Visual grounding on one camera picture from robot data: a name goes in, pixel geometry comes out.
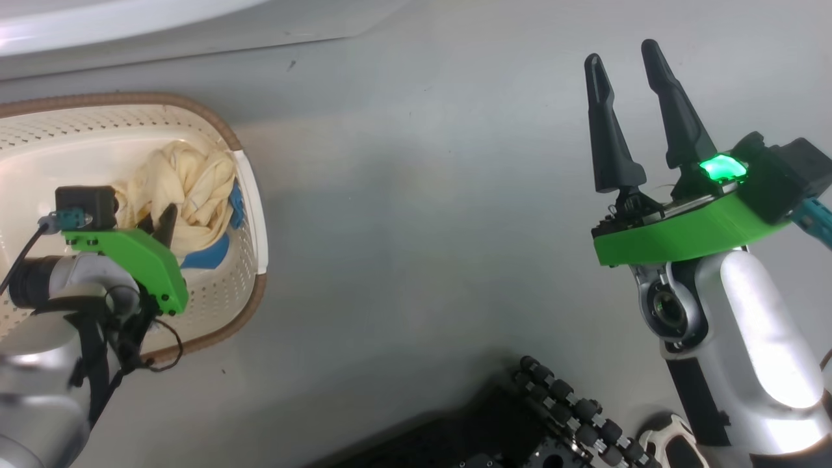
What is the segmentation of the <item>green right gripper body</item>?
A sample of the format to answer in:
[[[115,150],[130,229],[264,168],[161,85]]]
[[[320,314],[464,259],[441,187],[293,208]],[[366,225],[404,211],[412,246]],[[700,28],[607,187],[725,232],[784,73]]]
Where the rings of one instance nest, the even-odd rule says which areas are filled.
[[[598,261],[603,266],[678,263],[758,242],[783,229],[787,222],[764,222],[736,192],[660,221],[612,230],[591,229]]]

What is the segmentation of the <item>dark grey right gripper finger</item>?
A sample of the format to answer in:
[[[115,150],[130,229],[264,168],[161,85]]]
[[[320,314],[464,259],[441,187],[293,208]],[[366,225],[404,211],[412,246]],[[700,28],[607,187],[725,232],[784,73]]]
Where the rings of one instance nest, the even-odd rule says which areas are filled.
[[[654,39],[645,39],[641,53],[651,90],[659,101],[668,143],[666,163],[669,169],[703,163],[717,154],[715,144],[705,130],[683,86]]]
[[[636,189],[647,182],[647,173],[632,159],[614,112],[614,90],[597,53],[586,57],[584,72],[595,191]]]

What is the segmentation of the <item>white washing machine body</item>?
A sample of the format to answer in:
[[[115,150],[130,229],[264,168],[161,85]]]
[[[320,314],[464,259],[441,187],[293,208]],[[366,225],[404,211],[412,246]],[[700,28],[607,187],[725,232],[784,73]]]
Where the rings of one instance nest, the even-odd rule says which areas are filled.
[[[410,0],[0,0],[0,82],[350,38]]]

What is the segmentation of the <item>cream twisted garment blue trim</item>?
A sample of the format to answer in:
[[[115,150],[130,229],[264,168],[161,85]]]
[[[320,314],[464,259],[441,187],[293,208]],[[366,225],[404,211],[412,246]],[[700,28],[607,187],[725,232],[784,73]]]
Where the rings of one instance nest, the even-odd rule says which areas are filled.
[[[175,205],[170,249],[182,269],[217,269],[231,248],[228,231],[246,219],[237,163],[226,151],[175,141],[154,150],[113,187],[117,228],[137,228],[142,221],[159,228],[163,211]]]

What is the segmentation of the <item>cream perforated laundry basket brown rim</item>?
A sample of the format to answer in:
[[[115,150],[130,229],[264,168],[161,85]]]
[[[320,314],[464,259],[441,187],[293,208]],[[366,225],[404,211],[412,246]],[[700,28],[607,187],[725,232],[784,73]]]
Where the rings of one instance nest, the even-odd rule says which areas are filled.
[[[127,179],[173,141],[223,151],[235,164],[244,211],[214,269],[184,272],[189,302],[166,319],[185,353],[220,343],[255,314],[267,286],[263,204],[250,161],[231,127],[210,107],[172,93],[92,93],[0,103],[0,280],[38,219],[55,207],[55,189]]]

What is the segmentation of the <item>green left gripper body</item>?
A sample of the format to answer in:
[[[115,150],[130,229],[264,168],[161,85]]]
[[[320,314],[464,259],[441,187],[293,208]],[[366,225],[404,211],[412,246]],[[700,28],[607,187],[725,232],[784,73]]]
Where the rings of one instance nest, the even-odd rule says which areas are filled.
[[[63,231],[68,246],[78,252],[103,253],[125,270],[164,313],[180,315],[189,302],[189,290],[177,258],[163,243],[140,229]]]

